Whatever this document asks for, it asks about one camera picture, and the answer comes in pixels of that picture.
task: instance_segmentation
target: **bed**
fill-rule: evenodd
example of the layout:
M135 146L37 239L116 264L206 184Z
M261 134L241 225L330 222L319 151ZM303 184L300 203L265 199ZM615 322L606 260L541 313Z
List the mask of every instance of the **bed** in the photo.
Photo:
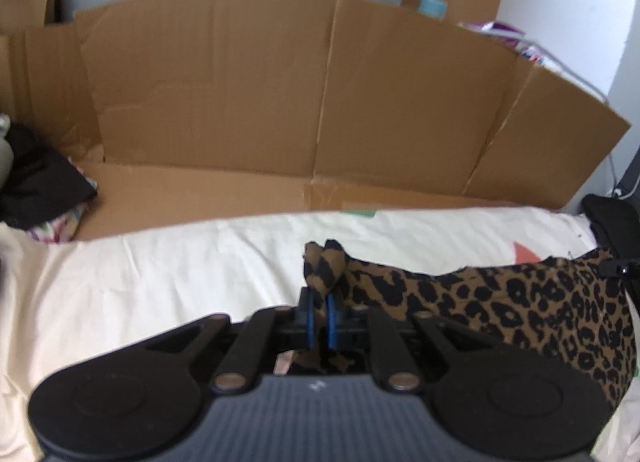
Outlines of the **bed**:
M26 404L47 375L213 312L243 320L261 307L295 304L303 246L328 238L355 257L431 274L574 258L596 247L585 217L535 208L245 217L60 246L2 224L0 458L39 457ZM634 329L637 338L635 313ZM638 416L634 378L596 458L636 462Z

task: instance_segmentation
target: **leopard print fabric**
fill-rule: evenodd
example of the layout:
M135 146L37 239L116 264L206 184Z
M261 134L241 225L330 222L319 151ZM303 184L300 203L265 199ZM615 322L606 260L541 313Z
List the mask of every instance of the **leopard print fabric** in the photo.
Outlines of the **leopard print fabric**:
M306 245L305 279L323 296L341 290L347 306L380 306L397 320L428 310L560 358L598 382L615 408L633 377L636 344L620 280L597 274L598 264L610 258L607 250L595 249L576 260L547 258L430 276L356 260L328 240L324 248ZM311 364L304 357L298 362ZM345 372L353 361L335 356L331 364Z

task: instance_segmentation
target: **circular pad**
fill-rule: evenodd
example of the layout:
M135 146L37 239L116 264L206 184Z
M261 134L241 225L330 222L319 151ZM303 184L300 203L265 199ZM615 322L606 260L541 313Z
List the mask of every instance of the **circular pad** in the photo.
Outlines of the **circular pad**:
M149 456L181 435L200 410L200 388L184 366L145 361L87 362L46 379L29 403L43 446L97 462Z
M472 449L508 460L554 460L590 448L611 410L600 387L539 356L475 352L436 385L447 431Z

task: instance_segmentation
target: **cardboard flap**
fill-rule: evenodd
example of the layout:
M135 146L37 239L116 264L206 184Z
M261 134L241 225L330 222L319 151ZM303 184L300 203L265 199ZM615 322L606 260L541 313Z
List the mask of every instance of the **cardboard flap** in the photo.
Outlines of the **cardboard flap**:
M498 133L498 130L500 130L500 128L504 124L504 121L506 121L507 116L513 108L513 104L518 99L520 93L527 84L527 81L529 81L531 73L536 66L537 65L533 63L533 61L518 56L513 67L513 76L511 77L511 83L509 84L509 88L507 88L507 91L502 98L500 109L498 109L498 113L495 116L494 123L491 125L489 133L486 136L484 147L482 148L482 153L486 151L489 143L494 140L495 134Z
M102 139L75 26L33 28L24 38L31 105L27 124L65 155L85 156Z
M77 16L108 159L311 175L335 0L131 0Z
M306 210L306 179L237 171L80 162L98 182L78 240L212 218Z
M560 209L628 128L574 84L535 67L465 195Z
M0 0L0 32L40 27L52 17L53 0Z
M29 124L31 99L26 81L24 33L0 36L0 110Z
M353 185L312 184L305 186L306 208L311 211L367 211L377 209L451 209L510 206L501 201Z
M407 9L338 0L316 174L461 194L516 55Z

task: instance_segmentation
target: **green tape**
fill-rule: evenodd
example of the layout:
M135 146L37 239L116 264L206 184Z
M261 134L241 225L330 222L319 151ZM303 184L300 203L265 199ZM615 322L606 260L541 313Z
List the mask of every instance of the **green tape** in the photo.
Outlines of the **green tape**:
M343 213L347 213L349 215L356 215L358 217L365 218L373 218L376 215L376 210L366 210L366 209L348 209L344 210Z

